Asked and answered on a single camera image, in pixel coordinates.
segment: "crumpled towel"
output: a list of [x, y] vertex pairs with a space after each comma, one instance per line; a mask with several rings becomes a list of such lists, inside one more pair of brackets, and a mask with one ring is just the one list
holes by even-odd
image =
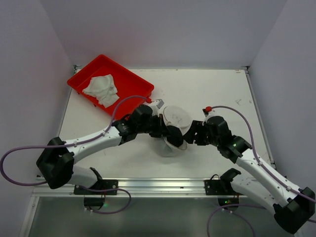
[[91, 78], [89, 86], [83, 89], [84, 94], [96, 97], [99, 104], [105, 108], [111, 106], [119, 99], [117, 92], [118, 90], [114, 85], [111, 74]]

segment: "white table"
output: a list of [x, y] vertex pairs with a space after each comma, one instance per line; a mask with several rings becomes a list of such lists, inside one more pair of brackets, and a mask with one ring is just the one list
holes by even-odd
[[[202, 108], [226, 105], [242, 112], [249, 120], [258, 153], [266, 161], [268, 152], [243, 70], [131, 70], [155, 86], [152, 99], [163, 99], [165, 105], [177, 105], [193, 119], [203, 120]], [[250, 141], [246, 124], [234, 112], [217, 109], [233, 134]], [[109, 124], [110, 116], [78, 95], [69, 98], [60, 138], [82, 137]], [[107, 178], [209, 178], [234, 167], [243, 169], [222, 157], [211, 145], [189, 145], [180, 157], [163, 158], [150, 146], [150, 136], [140, 134], [131, 142], [109, 148], [81, 160], [78, 165], [94, 167]]]

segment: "purple cable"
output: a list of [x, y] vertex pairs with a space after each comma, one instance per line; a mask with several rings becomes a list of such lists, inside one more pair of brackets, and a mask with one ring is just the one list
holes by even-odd
[[[208, 236], [208, 237], [211, 237], [211, 234], [210, 234], [210, 232], [209, 232], [209, 224], [210, 224], [211, 219], [212, 219], [212, 217], [214, 216], [214, 214], [215, 214], [217, 211], [219, 211], [219, 210], [221, 210], [221, 209], [223, 209], [223, 208], [225, 208], [225, 207], [232, 207], [232, 206], [247, 206], [247, 207], [254, 207], [254, 208], [259, 208], [259, 209], [265, 209], [265, 208], [262, 207], [262, 206], [251, 205], [251, 204], [228, 204], [228, 205], [224, 205], [224, 206], [219, 206], [219, 207], [216, 208], [216, 209], [210, 214], [210, 216], [208, 217], [208, 220], [207, 220], [207, 229], [206, 229], [206, 231], [207, 231], [207, 236]], [[234, 215], [240, 217], [242, 220], [244, 220], [244, 221], [249, 225], [249, 227], [251, 228], [252, 235], [253, 235], [254, 237], [256, 237], [255, 230], [254, 230], [254, 228], [252, 227], [252, 225], [250, 224], [250, 222], [249, 222], [247, 219], [245, 219], [243, 216], [241, 216], [241, 215], [239, 215], [239, 214], [237, 214], [237, 213], [235, 213], [235, 212], [233, 212], [232, 214], [234, 214]]]
[[98, 211], [98, 210], [92, 210], [92, 212], [94, 213], [98, 213], [98, 214], [103, 214], [103, 215], [109, 215], [109, 214], [116, 214], [116, 213], [119, 213], [121, 211], [124, 211], [130, 204], [130, 202], [132, 201], [132, 196], [130, 195], [130, 193], [125, 190], [125, 189], [104, 189], [104, 190], [95, 190], [95, 189], [89, 189], [89, 188], [86, 188], [86, 187], [83, 187], [83, 186], [80, 186], [81, 188], [85, 189], [85, 190], [88, 190], [88, 191], [91, 191], [91, 192], [96, 192], [96, 193], [106, 193], [106, 192], [110, 192], [110, 191], [123, 191], [125, 193], [127, 193], [127, 195], [129, 196], [129, 199], [128, 199], [128, 202], [127, 204], [122, 207], [121, 209], [117, 210], [117, 211], [108, 211], [108, 212], [103, 212], [103, 211]]
[[[119, 106], [124, 103], [126, 100], [129, 100], [129, 99], [132, 99], [132, 98], [141, 98], [141, 99], [144, 99], [144, 100], [147, 100], [146, 97], [144, 96], [140, 96], [140, 95], [132, 95], [132, 96], [129, 96], [129, 97], [126, 97], [124, 98], [123, 100], [121, 100], [115, 107], [114, 111], [113, 111], [113, 114], [112, 114], [112, 117], [111, 117], [111, 121], [110, 121], [110, 124], [109, 126], [105, 129], [104, 132], [108, 132], [112, 126], [112, 123], [114, 121], [114, 117], [115, 117], [115, 114], [119, 108]], [[88, 143], [88, 142], [92, 142], [100, 137], [102, 137], [103, 134], [100, 133], [99, 135], [93, 137], [93, 138], [90, 138], [88, 140], [85, 140], [85, 141], [81, 141], [81, 142], [78, 142], [77, 145], [81, 145], [81, 144], [85, 144], [85, 143]], [[17, 181], [14, 181], [13, 179], [9, 178], [7, 176], [7, 174], [5, 173], [4, 171], [4, 168], [3, 168], [3, 162], [5, 160], [5, 158], [12, 152], [15, 152], [15, 151], [19, 151], [19, 150], [28, 150], [28, 149], [46, 149], [46, 148], [60, 148], [60, 147], [73, 147], [75, 146], [74, 143], [70, 143], [70, 144], [65, 144], [65, 145], [55, 145], [55, 146], [48, 146], [48, 145], [45, 145], [45, 146], [24, 146], [24, 147], [17, 147], [17, 148], [13, 148], [9, 151], [7, 151], [2, 157], [1, 157], [1, 160], [0, 160], [0, 173], [1, 175], [7, 180], [9, 181], [10, 183], [12, 184], [15, 184], [15, 185], [19, 185], [19, 186], [36, 186], [36, 185], [41, 185], [41, 184], [46, 184], [47, 182], [44, 181], [44, 182], [39, 182], [39, 183], [30, 183], [30, 184], [26, 184], [26, 183], [20, 183], [20, 182], [17, 182]]]
[[[239, 112], [238, 110], [235, 110], [234, 108], [231, 108], [231, 107], [228, 107], [228, 106], [223, 106], [223, 105], [220, 105], [220, 106], [214, 106], [213, 109], [216, 109], [216, 108], [224, 108], [224, 109], [229, 109], [229, 110], [232, 110], [234, 112], [236, 112], [237, 114], [239, 114], [243, 120], [246, 122], [247, 124], [247, 127], [248, 127], [248, 130], [249, 130], [249, 133], [250, 133], [250, 140], [251, 140], [251, 144], [252, 144], [252, 151], [253, 151], [253, 154], [257, 160], [258, 163], [260, 163], [260, 160], [257, 156], [257, 152], [256, 152], [256, 148], [255, 148], [255, 142], [254, 142], [254, 137], [253, 137], [253, 133], [252, 133], [252, 129], [250, 127], [250, 124], [248, 122], [248, 120], [246, 119], [246, 117], [244, 115], [242, 115], [241, 112]], [[287, 185], [285, 183], [283, 183], [281, 180], [279, 180], [274, 174], [272, 174], [263, 164], [261, 165], [261, 167], [272, 177], [274, 178], [280, 185], [282, 185], [283, 187], [287, 188]], [[316, 203], [316, 200], [296, 191], [296, 190], [293, 190], [291, 189], [290, 190], [291, 192], [295, 193], [296, 195], [299, 195], [301, 197], [304, 197], [306, 198], [307, 200], [313, 202], [313, 203]]]

